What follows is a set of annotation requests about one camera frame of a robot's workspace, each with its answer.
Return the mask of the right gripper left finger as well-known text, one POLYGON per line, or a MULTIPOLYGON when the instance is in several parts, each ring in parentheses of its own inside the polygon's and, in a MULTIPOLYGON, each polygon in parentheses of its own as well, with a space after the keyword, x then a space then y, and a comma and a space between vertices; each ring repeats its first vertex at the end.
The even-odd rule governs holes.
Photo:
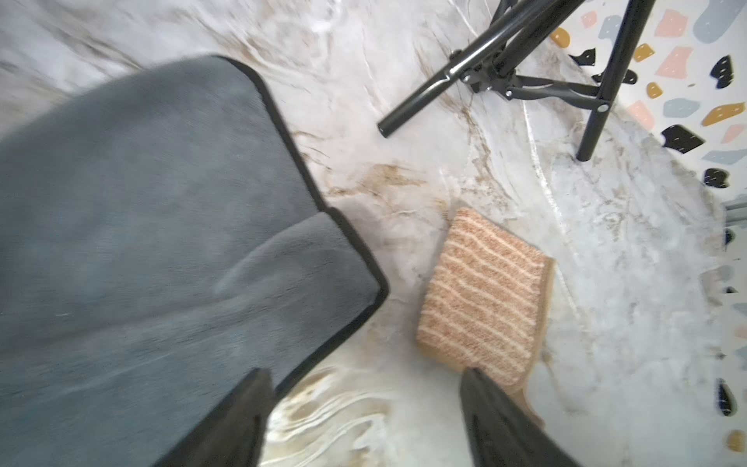
POLYGON ((257 466, 274 408, 272 376, 250 372, 158 466, 257 466))

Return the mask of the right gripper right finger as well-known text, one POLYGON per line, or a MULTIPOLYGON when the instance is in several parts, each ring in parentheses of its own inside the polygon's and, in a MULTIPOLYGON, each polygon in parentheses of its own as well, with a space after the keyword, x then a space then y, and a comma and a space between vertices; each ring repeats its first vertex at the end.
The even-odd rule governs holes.
POLYGON ((481 370, 462 372, 459 395, 474 465, 579 466, 481 370))

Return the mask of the striped orange dishcloth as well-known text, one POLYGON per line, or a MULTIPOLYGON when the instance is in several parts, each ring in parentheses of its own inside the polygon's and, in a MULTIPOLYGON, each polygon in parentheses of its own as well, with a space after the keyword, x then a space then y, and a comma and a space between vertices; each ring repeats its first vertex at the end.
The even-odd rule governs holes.
POLYGON ((470 207, 455 213, 420 311, 416 342, 456 371, 483 371, 538 426, 525 396, 546 335, 554 259, 470 207))

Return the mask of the grey blue microfibre cloth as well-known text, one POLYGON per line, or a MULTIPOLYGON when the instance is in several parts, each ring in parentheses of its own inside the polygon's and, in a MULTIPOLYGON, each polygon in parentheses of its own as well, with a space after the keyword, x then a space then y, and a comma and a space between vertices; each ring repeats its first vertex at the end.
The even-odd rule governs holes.
POLYGON ((1 462, 158 466, 254 369, 275 407, 388 293, 255 70, 88 91, 1 142, 1 462))

